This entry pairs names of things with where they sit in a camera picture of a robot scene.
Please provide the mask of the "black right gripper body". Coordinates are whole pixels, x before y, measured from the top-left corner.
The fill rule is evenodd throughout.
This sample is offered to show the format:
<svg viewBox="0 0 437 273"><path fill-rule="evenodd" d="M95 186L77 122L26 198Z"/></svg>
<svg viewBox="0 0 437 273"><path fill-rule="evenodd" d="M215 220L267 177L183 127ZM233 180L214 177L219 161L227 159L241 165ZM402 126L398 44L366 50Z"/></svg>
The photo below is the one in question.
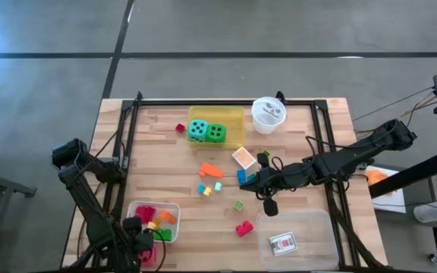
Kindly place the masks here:
<svg viewBox="0 0 437 273"><path fill-rule="evenodd" d="M298 187L305 187L309 183L312 174L310 165L303 163L292 163L285 165L282 169L267 167L261 168L260 172L267 173L264 187L275 190L292 190Z"/></svg>

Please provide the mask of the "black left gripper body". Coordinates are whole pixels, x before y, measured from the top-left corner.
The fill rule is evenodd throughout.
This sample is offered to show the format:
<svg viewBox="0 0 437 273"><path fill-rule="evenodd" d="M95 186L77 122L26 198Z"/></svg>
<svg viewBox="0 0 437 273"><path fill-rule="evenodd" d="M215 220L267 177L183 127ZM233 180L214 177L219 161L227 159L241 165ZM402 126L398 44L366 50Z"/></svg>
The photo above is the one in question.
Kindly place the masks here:
<svg viewBox="0 0 437 273"><path fill-rule="evenodd" d="M130 246L134 253L151 251L154 246L154 235L150 229L138 231L136 228L127 229L127 235L130 239Z"/></svg>

